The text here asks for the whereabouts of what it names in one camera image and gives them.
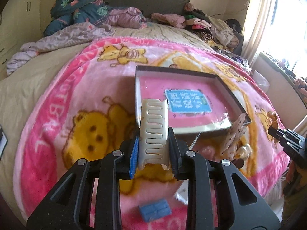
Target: cream plastic object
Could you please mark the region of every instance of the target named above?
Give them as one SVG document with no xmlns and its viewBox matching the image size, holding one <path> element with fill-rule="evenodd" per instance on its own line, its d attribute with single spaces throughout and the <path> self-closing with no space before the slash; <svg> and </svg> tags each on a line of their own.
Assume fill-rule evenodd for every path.
<svg viewBox="0 0 307 230">
<path fill-rule="evenodd" d="M 138 169 L 147 163 L 169 170 L 167 100 L 142 100 Z"/>
</svg>

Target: blue label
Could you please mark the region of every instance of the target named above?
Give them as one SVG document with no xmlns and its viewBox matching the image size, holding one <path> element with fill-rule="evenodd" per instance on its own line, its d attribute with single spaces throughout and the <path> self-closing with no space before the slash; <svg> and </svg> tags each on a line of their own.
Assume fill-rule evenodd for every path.
<svg viewBox="0 0 307 230">
<path fill-rule="evenodd" d="M 210 113 L 206 96 L 198 90 L 165 90 L 168 106 L 173 113 Z"/>
</svg>

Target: beige bed sheet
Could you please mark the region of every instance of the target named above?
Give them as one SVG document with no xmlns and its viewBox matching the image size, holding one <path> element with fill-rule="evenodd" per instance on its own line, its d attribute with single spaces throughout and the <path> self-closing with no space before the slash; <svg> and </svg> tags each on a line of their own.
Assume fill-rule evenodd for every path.
<svg viewBox="0 0 307 230">
<path fill-rule="evenodd" d="M 140 30 L 117 27 L 114 36 L 160 39 L 211 49 L 196 35 L 184 29 L 160 24 Z M 25 221 L 13 193 L 13 168 L 21 132 L 39 97 L 59 70 L 87 45 L 41 54 L 0 81 L 0 124 L 8 138 L 0 161 L 0 192 L 22 223 Z"/>
</svg>

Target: blue sponge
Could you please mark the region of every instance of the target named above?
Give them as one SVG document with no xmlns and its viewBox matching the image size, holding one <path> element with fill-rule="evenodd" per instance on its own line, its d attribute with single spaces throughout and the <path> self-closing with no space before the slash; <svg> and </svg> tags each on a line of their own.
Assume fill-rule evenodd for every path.
<svg viewBox="0 0 307 230">
<path fill-rule="evenodd" d="M 145 222 L 157 220 L 172 214 L 166 199 L 162 199 L 142 207 L 139 206 L 139 210 Z"/>
<path fill-rule="evenodd" d="M 131 157 L 130 157 L 130 169 L 129 176 L 132 179 L 136 172 L 136 166 L 138 164 L 138 151 L 139 151 L 139 135 L 135 137 Z"/>
</svg>

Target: cable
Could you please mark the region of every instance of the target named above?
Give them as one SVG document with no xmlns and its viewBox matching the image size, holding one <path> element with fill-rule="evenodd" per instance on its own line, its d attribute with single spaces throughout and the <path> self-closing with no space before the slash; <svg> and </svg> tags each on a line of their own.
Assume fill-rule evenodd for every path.
<svg viewBox="0 0 307 230">
<path fill-rule="evenodd" d="M 245 9 L 248 9 L 248 7 L 245 7 L 244 9 L 241 9 L 241 10 L 236 11 L 236 12 L 232 12 L 232 13 L 228 13 L 228 14 L 216 14 L 216 15 L 212 15 L 212 16 L 210 16 L 210 17 L 219 16 L 219 15 L 232 15 L 232 14 L 235 14 L 235 13 L 239 13 L 239 12 L 245 10 Z"/>
</svg>

